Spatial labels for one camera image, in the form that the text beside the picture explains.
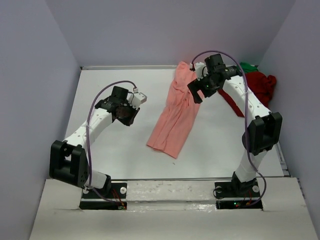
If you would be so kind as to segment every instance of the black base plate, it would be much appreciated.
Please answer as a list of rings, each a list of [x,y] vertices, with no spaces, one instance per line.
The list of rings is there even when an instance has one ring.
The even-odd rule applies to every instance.
[[[119,197],[122,199],[126,199],[127,197],[127,193],[125,194],[121,194],[120,193],[120,189],[122,187],[127,188],[127,183],[126,182],[112,182],[111,185],[111,191],[108,194],[102,194],[102,196],[104,196],[107,199],[113,199],[114,195],[112,194],[112,191],[115,190],[116,193],[119,195]],[[94,191],[89,191],[88,193],[84,194],[82,193],[82,199],[100,199],[100,197],[94,192]]]
[[[112,182],[111,191],[108,194],[103,194],[103,196],[107,199],[114,199],[114,195],[112,191],[119,195],[123,205],[119,200],[117,202],[109,202],[101,199],[94,191],[89,191],[88,193],[82,193],[81,202],[79,204],[79,208],[82,210],[126,210],[127,202],[126,197],[127,193],[121,194],[120,189],[122,187],[127,188],[126,182]]]
[[[232,191],[232,184],[231,181],[218,181],[214,183],[215,186],[215,191],[213,195],[217,199],[225,199],[225,198],[244,198],[245,195],[239,195]],[[252,198],[259,198],[260,197],[260,192],[254,192],[252,189],[250,189]]]
[[[244,201],[221,201],[218,200],[215,202],[216,209],[263,209],[261,200],[252,206],[246,206],[249,203],[249,200]]]

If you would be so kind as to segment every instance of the wire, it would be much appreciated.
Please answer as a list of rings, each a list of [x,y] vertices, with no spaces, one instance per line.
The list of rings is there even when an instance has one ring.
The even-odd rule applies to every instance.
[[[132,91],[128,91],[128,93],[129,93],[129,94],[132,94],[133,97],[135,96],[135,94],[134,94]]]
[[[94,187],[91,188],[91,189],[92,189],[92,191],[95,192],[95,194],[98,195],[99,198],[101,198],[101,199],[103,199],[103,200],[105,200],[105,201],[107,201],[107,202],[109,202],[109,203],[116,203],[115,201],[112,201],[112,200],[107,199],[107,198],[105,198],[104,196],[102,196],[102,195],[97,191],[97,189],[95,189]]]
[[[248,203],[248,205],[249,205],[249,204],[251,204],[251,202],[252,202],[252,194],[251,194],[251,191],[250,191],[250,190],[249,190],[248,192],[249,192],[249,195],[250,195],[250,201],[249,201],[249,203]]]
[[[223,51],[219,51],[219,50],[208,50],[208,51],[203,51],[203,52],[200,52],[198,55],[196,55],[192,61],[191,61],[191,64],[192,64],[192,68],[194,69],[195,68],[195,60],[197,57],[203,55],[203,54],[207,54],[207,53],[218,53],[218,54],[222,54],[222,55],[225,55],[227,57],[229,57],[230,59],[232,59],[235,64],[237,65],[237,67],[240,69],[241,73],[242,73],[242,78],[243,78],[243,82],[244,82],[244,90],[245,90],[245,107],[244,107],[244,135],[245,135],[245,146],[246,146],[246,154],[248,156],[248,160],[250,162],[250,165],[251,167],[253,168],[253,170],[262,178],[263,182],[264,182],[264,189],[262,191],[262,194],[260,195],[260,197],[254,201],[253,203],[249,204],[249,205],[246,205],[244,207],[250,207],[252,205],[255,205],[256,203],[258,203],[262,198],[263,196],[265,195],[266,193],[266,190],[267,190],[267,181],[266,181],[266,178],[259,172],[259,170],[256,168],[256,166],[254,165],[254,163],[252,162],[251,160],[251,156],[250,156],[250,141],[249,141],[249,131],[248,131],[248,107],[249,107],[249,95],[248,95],[248,90],[249,90],[249,87],[248,87],[248,82],[247,82],[247,78],[246,78],[246,74],[244,72],[244,70],[242,69],[241,65],[238,63],[238,61],[233,58],[231,55],[229,55],[228,53],[226,52],[223,52]]]
[[[213,192],[212,192],[213,196],[214,196],[216,199],[218,199],[218,200],[224,199],[223,197],[217,197],[217,195],[215,195],[215,192],[217,193],[217,188],[213,189]]]
[[[111,192],[112,192],[113,199],[115,200],[116,205],[119,207],[119,202],[117,201],[117,197],[116,197],[116,195],[115,195],[114,190],[112,190]]]
[[[205,68],[206,68],[207,66],[204,66],[203,68],[202,68],[202,77],[204,77],[205,75],[204,75],[204,70],[205,70]]]
[[[98,97],[105,91],[107,90],[108,88],[114,86],[114,85],[117,85],[117,84],[122,84],[122,83],[129,83],[129,84],[132,84],[133,87],[136,89],[137,86],[132,82],[132,81],[128,81],[128,80],[122,80],[122,81],[116,81],[114,83],[111,83],[109,84],[108,86],[105,86],[94,98],[92,104],[91,104],[91,107],[90,107],[90,110],[89,110],[89,114],[88,114],[88,117],[87,117],[87,120],[86,120],[86,126],[85,126],[85,132],[86,132],[86,146],[87,146],[87,154],[88,154],[88,164],[89,164],[89,186],[88,188],[89,189],[92,189],[95,194],[97,194],[101,199],[103,200],[106,200],[108,202],[112,202],[114,203],[114,201],[111,201],[107,198],[105,198],[104,196],[102,196],[96,189],[94,189],[92,186],[91,186],[91,183],[92,183],[92,158],[91,158],[91,148],[90,148],[90,119],[91,119],[91,114],[94,110],[94,107],[95,107],[95,103],[98,99]]]
[[[116,191],[116,190],[114,190],[114,189],[113,189],[113,191],[114,191],[115,195],[118,197],[118,199],[119,199],[119,201],[120,201],[121,205],[124,207],[124,206],[125,206],[125,204],[121,201],[121,198],[119,197],[119,195],[118,195],[117,191]]]
[[[243,198],[243,200],[240,202],[240,204],[242,204],[242,203],[246,200],[246,198],[247,198],[247,194],[244,195],[244,198]]]

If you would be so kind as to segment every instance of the red cloth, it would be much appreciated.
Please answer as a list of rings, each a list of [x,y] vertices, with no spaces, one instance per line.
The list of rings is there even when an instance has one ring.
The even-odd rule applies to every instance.
[[[276,77],[272,75],[266,77],[262,72],[259,71],[248,72],[245,74],[245,76],[248,87],[256,95],[259,101],[268,108],[269,101],[272,99],[277,83]],[[238,117],[244,117],[236,103],[225,91],[220,89],[218,92],[231,106]]]

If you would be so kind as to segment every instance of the green cloth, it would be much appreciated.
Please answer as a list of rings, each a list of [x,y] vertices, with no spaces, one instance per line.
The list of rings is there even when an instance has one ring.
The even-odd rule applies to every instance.
[[[242,67],[245,74],[259,71],[256,66],[252,66],[246,62],[240,62],[240,66]]]

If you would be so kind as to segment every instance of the cable connector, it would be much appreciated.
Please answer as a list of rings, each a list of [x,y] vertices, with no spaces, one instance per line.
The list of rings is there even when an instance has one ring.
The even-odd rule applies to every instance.
[[[190,63],[190,71],[194,72],[196,69],[195,69],[195,65],[193,65],[192,63]]]

